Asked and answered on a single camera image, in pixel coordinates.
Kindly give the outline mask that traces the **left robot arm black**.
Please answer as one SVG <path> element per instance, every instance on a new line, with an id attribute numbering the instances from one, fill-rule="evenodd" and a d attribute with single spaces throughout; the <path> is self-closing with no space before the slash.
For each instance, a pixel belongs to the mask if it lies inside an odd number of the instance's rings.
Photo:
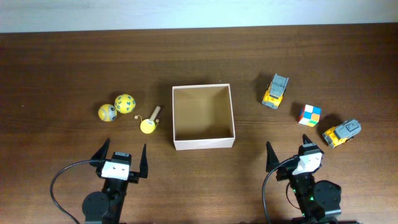
<path id="1" fill-rule="evenodd" d="M 85 223 L 119 223 L 127 187 L 138 184 L 140 179 L 148 177 L 146 147 L 143 147 L 139 171 L 131 171 L 132 156 L 124 152 L 114 152 L 106 158 L 110 139 L 91 157 L 90 165 L 96 168 L 96 174 L 104 179 L 102 190 L 86 196 L 82 204 Z"/>

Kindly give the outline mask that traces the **yellow grey dump truck toy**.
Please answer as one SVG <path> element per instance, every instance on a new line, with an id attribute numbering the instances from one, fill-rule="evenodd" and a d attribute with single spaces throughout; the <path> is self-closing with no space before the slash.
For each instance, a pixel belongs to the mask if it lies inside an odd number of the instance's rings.
<path id="1" fill-rule="evenodd" d="M 285 78 L 276 73 L 262 97 L 262 104 L 276 110 L 282 102 L 288 82 L 289 77 Z"/>

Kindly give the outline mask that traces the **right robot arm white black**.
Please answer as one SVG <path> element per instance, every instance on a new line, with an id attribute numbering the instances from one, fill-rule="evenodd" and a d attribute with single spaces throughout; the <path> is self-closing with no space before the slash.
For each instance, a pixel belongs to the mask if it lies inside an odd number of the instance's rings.
<path id="1" fill-rule="evenodd" d="M 262 185 L 262 202 L 267 221 L 270 217 L 266 206 L 265 188 L 269 177 L 276 173 L 276 180 L 288 180 L 288 187 L 294 191 L 298 209 L 302 216 L 293 218 L 292 223 L 337 223 L 341 214 L 341 187 L 328 180 L 316 181 L 314 173 L 321 168 L 324 152 L 307 135 L 302 136 L 303 144 L 298 154 L 279 161 L 270 142 L 267 149 L 267 176 Z"/>

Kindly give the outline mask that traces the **yellow grey mixer truck toy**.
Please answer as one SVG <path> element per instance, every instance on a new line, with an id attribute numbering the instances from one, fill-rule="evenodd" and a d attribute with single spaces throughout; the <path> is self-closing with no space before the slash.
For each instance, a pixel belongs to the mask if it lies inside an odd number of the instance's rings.
<path id="1" fill-rule="evenodd" d="M 349 119 L 337 126 L 326 130 L 322 134 L 322 137 L 330 147 L 336 148 L 352 140 L 355 135 L 360 133 L 361 130 L 361 124 L 358 120 Z"/>

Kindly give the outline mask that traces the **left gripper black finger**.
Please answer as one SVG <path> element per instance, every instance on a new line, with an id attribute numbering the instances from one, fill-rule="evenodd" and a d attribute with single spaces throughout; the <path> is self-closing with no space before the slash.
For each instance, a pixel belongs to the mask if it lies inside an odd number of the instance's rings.
<path id="1" fill-rule="evenodd" d="M 144 147 L 142 150 L 142 156 L 141 156 L 139 169 L 140 169 L 139 177 L 146 179 L 148 177 L 148 172 L 149 172 L 149 167 L 148 167 L 148 162 L 147 162 L 146 144 L 144 144 Z"/>
<path id="2" fill-rule="evenodd" d="M 91 157 L 90 165 L 93 167 L 102 167 L 106 162 L 106 155 L 110 144 L 110 138 L 105 140 L 104 144 Z"/>

